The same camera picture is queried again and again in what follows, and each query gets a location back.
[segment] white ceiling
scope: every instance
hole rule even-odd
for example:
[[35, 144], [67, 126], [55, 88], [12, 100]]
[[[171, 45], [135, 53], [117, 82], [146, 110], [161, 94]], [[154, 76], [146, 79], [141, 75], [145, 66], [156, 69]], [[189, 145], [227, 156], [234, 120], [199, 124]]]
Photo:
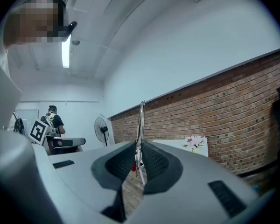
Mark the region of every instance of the white ceiling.
[[62, 67], [61, 44], [14, 46], [9, 60], [19, 69], [36, 67], [43, 72], [66, 73], [102, 82], [116, 69], [128, 44], [153, 19], [181, 0], [68, 0], [69, 22], [78, 25], [72, 34], [70, 68]]

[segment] black t-shirt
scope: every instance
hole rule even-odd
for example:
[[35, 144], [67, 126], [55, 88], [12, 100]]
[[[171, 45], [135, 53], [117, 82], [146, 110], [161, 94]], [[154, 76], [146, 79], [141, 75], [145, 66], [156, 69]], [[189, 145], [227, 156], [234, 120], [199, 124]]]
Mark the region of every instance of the black t-shirt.
[[59, 115], [55, 115], [54, 118], [53, 118], [53, 125], [54, 125], [54, 128], [55, 129], [58, 129], [59, 133], [60, 133], [60, 130], [59, 130], [59, 126], [60, 125], [64, 125], [60, 116]]

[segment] standing fan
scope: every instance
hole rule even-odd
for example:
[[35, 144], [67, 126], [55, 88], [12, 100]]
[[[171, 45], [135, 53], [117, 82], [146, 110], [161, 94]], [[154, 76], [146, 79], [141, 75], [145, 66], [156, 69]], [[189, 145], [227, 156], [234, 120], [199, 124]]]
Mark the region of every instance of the standing fan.
[[101, 117], [98, 117], [95, 120], [94, 131], [95, 131], [95, 135], [97, 136], [98, 140], [101, 142], [105, 142], [106, 146], [108, 146], [107, 140], [109, 138], [109, 132], [108, 132], [107, 124]]

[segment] brick wall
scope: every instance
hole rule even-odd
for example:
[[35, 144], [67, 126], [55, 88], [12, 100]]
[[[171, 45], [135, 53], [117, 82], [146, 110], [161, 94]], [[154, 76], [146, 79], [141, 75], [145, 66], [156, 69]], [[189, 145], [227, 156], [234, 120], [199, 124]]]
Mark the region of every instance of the brick wall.
[[[280, 52], [146, 103], [144, 138], [202, 134], [209, 157], [234, 173], [259, 168], [276, 159], [279, 133], [271, 106], [278, 87]], [[112, 117], [116, 143], [135, 140], [138, 113], [136, 107]]]

